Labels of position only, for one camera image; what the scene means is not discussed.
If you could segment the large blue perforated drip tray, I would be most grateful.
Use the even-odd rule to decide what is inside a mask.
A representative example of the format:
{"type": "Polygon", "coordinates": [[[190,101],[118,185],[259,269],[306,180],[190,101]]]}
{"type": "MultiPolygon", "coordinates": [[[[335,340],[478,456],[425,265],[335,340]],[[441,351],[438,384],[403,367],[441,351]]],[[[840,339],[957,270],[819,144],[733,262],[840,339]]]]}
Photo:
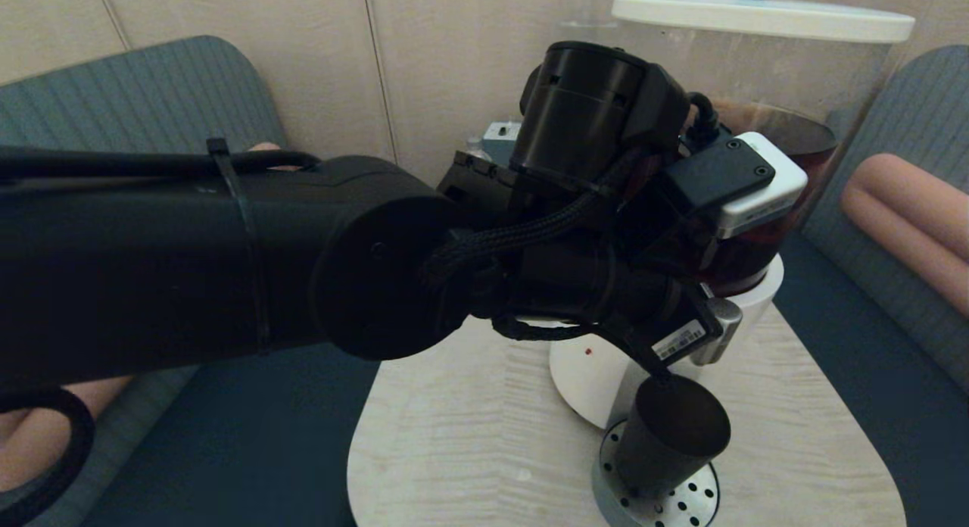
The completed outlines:
{"type": "Polygon", "coordinates": [[[710,527],[720,505],[720,483],[709,463],[662,496],[647,497],[621,482],[616,469],[621,420],[606,430],[591,472],[593,499],[608,527],[710,527]]]}

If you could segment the teal left bench sofa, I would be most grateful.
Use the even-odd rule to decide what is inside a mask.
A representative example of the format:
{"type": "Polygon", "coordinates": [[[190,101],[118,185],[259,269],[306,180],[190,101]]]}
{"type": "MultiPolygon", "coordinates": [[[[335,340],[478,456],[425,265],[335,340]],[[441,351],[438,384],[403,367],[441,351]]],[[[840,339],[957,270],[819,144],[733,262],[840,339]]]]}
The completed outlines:
{"type": "Polygon", "coordinates": [[[399,359],[445,335],[416,271],[450,204],[378,157],[238,151],[279,130],[214,37],[0,86],[0,413],[70,421],[1,527],[45,512],[90,454],[69,385],[321,343],[399,359]]]}

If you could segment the small white water dispenser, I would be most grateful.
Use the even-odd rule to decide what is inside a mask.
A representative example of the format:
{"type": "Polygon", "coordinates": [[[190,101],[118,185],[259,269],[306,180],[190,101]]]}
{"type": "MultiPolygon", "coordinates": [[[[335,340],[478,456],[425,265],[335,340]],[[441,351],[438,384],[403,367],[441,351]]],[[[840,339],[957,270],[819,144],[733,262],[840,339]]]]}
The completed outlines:
{"type": "Polygon", "coordinates": [[[556,0],[556,24],[562,28],[615,28],[618,20],[612,15],[615,0],[556,0]]]}

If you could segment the teal bench sofa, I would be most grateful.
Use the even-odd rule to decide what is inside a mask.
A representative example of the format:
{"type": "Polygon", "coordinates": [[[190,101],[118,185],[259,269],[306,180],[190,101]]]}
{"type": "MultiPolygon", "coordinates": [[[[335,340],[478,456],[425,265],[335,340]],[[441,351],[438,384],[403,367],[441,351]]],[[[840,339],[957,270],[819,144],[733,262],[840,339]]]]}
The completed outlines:
{"type": "Polygon", "coordinates": [[[967,196],[969,45],[894,74],[786,241],[779,310],[803,338],[899,489],[907,527],[969,527],[969,317],[845,216],[866,158],[899,157],[967,196]]]}
{"type": "Polygon", "coordinates": [[[399,359],[445,335],[416,271],[450,204],[378,157],[238,151],[279,130],[214,37],[0,86],[0,413],[70,421],[1,527],[45,512],[90,454],[69,385],[321,343],[399,359]]]}

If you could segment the black cup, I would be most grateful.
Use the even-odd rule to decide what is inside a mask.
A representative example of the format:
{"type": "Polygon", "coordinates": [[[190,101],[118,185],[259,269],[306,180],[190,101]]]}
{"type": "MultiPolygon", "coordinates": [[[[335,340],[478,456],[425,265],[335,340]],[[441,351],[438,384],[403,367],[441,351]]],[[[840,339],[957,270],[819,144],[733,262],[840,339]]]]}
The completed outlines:
{"type": "Polygon", "coordinates": [[[658,497],[709,465],[730,440],[728,413],[705,386],[681,375],[651,376],[634,394],[617,475],[641,495],[658,497]]]}

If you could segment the metal dispenser tap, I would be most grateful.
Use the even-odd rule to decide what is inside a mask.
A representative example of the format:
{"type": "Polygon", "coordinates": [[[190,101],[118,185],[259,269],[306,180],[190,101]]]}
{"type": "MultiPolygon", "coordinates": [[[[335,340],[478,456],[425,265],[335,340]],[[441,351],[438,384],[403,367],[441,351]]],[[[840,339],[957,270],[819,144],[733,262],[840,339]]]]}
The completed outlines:
{"type": "Polygon", "coordinates": [[[707,300],[706,306],[722,327],[722,334],[692,352],[690,359],[693,365],[699,367],[717,363],[723,358],[724,352],[736,337],[743,320],[741,307],[729,299],[713,297],[707,300]]]}

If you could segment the large white tea dispenser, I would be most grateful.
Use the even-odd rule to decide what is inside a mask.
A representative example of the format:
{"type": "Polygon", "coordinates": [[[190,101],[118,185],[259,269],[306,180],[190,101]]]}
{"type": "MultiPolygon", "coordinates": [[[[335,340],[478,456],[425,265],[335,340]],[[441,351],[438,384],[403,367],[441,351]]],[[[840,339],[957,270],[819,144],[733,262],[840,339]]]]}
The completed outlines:
{"type": "Polygon", "coordinates": [[[779,248],[809,213],[908,15],[793,0],[615,0],[615,28],[557,27],[561,39],[625,48],[712,100],[737,135],[760,133],[809,176],[781,219],[716,245],[717,293],[743,320],[725,352],[751,342],[784,279],[779,248]]]}

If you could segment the teal right bench sofa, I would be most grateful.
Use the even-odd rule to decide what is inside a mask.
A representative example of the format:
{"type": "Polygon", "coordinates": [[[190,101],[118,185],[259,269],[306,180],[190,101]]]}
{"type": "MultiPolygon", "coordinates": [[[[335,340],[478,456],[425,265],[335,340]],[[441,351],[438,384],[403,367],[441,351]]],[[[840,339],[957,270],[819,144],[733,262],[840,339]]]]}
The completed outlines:
{"type": "Polygon", "coordinates": [[[779,310],[803,338],[899,489],[907,527],[969,527],[969,317],[845,216],[866,158],[899,157],[967,196],[969,45],[894,74],[786,241],[779,310]]]}

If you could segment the blue napkin box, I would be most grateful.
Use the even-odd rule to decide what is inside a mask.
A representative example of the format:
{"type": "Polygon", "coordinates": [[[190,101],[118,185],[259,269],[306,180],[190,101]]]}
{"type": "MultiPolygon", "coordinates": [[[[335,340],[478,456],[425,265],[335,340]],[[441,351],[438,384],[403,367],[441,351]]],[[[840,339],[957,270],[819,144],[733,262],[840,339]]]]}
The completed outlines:
{"type": "Polygon", "coordinates": [[[520,121],[494,121],[482,134],[482,150],[496,165],[509,167],[521,129],[520,121]]]}

